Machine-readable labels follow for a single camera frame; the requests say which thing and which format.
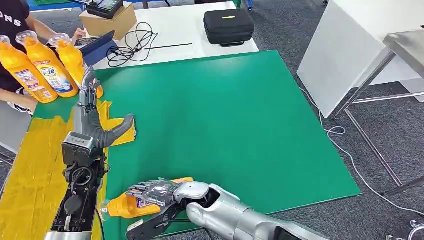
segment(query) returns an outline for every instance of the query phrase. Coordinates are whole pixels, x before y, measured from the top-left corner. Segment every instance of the person's hand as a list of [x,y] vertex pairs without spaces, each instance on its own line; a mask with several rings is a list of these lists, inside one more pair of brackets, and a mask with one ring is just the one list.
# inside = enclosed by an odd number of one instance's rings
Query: person's hand
[[77,41],[77,39],[82,39],[85,36],[86,36],[86,32],[82,30],[81,28],[77,28],[72,37],[72,44],[75,45],[75,42]]

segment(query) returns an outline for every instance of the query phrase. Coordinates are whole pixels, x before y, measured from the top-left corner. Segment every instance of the yellow tape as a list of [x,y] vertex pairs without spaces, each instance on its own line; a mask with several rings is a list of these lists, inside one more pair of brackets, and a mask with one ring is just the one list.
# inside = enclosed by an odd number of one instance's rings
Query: yellow tape
[[[110,105],[106,101],[98,103],[100,122],[107,130],[123,120],[108,118]],[[58,116],[32,120],[1,197],[0,240],[42,240],[50,230],[68,187],[62,174],[66,166],[61,143],[73,128],[72,117],[68,123]],[[113,145],[131,142],[135,134],[133,126]],[[98,204],[105,199],[106,181],[107,174],[98,193]],[[100,237],[96,216],[91,239]]]

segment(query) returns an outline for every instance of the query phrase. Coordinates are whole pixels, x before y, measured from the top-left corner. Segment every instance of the black case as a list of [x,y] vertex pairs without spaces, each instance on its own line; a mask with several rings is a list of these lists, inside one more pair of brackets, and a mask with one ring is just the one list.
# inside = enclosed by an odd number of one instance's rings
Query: black case
[[252,38],[255,24],[245,9],[207,11],[204,30],[211,44],[223,47],[241,45]]

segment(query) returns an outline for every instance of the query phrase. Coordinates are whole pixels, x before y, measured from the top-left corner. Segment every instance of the white panel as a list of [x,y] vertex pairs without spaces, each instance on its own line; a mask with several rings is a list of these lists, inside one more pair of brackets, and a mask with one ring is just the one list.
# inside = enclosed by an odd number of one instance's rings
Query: white panel
[[330,0],[297,74],[327,118],[384,49]]
[[[424,79],[417,78],[400,82],[410,93],[424,93]],[[415,97],[420,103],[424,103],[424,96]]]
[[383,41],[389,33],[421,29],[423,0],[330,0],[334,1],[368,33]]
[[0,101],[0,146],[17,154],[30,126],[31,116],[12,109]]

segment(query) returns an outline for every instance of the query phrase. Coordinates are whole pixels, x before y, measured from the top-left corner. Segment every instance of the yellow detergent bottle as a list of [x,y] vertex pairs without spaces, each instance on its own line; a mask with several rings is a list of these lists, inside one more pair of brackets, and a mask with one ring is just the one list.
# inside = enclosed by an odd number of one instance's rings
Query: yellow detergent bottle
[[[184,177],[172,180],[172,182],[177,184],[193,182],[193,178]],[[148,203],[135,196],[126,195],[126,193],[127,192],[124,192],[121,196],[112,199],[105,208],[100,210],[103,220],[105,220],[105,215],[132,219],[157,214],[161,211],[158,205]]]
[[27,55],[14,48],[9,37],[4,35],[0,35],[0,62],[40,103],[48,104],[58,98],[58,94],[50,87]]
[[[84,71],[88,68],[84,63],[81,51],[72,45],[72,41],[66,33],[55,34],[48,42],[56,48],[60,60],[69,71],[78,87],[81,88]],[[97,98],[101,98],[103,93],[102,86],[98,86],[96,93]]]
[[71,75],[55,53],[38,40],[35,32],[23,31],[18,33],[16,42],[25,47],[29,60],[59,96],[70,98],[77,95],[79,88]]

